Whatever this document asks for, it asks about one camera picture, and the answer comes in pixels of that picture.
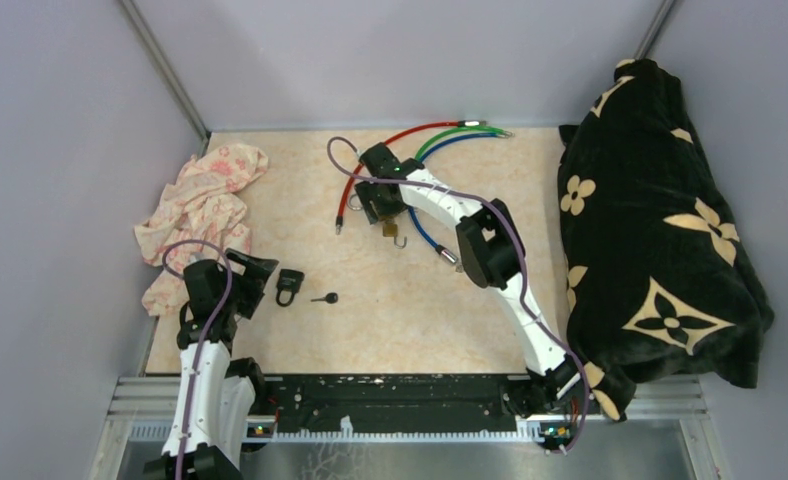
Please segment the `small brass padlock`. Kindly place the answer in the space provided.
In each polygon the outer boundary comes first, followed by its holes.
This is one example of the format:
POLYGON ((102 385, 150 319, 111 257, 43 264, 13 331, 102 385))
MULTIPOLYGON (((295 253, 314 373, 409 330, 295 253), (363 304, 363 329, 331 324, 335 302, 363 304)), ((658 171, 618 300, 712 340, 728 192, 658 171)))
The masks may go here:
POLYGON ((390 238, 393 245, 397 249, 405 249, 408 244, 407 237, 400 237, 399 226, 396 222, 386 221, 382 225, 382 235, 384 238, 390 238))

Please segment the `black-headed key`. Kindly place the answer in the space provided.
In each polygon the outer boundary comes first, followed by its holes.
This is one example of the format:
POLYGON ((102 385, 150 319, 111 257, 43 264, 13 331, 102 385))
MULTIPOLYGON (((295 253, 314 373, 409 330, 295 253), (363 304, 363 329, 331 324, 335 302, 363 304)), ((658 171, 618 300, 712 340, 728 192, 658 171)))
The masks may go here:
POLYGON ((312 302, 324 302, 327 304, 335 304, 339 301, 339 295, 336 292, 329 292, 320 298, 312 299, 312 302))

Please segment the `large brass padlock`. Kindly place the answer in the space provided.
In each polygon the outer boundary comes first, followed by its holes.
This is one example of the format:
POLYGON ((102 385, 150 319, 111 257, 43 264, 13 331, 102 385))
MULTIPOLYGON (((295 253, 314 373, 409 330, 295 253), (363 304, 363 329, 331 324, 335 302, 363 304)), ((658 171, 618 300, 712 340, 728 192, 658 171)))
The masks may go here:
POLYGON ((359 197, 358 194, 351 194, 346 202, 347 208, 352 211, 362 211, 364 209, 364 205, 359 197))

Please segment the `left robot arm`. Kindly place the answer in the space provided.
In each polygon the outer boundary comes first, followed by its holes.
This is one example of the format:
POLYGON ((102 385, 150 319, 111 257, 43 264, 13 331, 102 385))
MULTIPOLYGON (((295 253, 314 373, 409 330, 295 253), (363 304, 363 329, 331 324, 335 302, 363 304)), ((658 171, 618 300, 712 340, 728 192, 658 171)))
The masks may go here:
POLYGON ((180 385, 170 433, 146 479, 239 479, 247 417, 262 411, 270 388, 251 357, 234 359, 239 319, 253 316, 278 265, 275 259, 226 249, 215 259, 194 254, 177 271, 188 299, 179 311, 180 385))

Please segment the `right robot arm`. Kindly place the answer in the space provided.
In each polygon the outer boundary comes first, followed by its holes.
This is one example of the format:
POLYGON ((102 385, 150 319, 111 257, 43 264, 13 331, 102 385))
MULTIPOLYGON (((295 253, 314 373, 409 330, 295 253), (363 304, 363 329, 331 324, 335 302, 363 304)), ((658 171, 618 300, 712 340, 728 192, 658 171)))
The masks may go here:
POLYGON ((457 191, 417 160, 399 160, 383 143, 361 153, 359 163, 367 173, 356 192, 370 223, 407 208, 428 214, 454 231, 464 273, 497 300, 529 377, 509 393, 510 411, 521 417, 560 411, 580 381, 579 369, 530 289, 524 245, 506 204, 457 191))

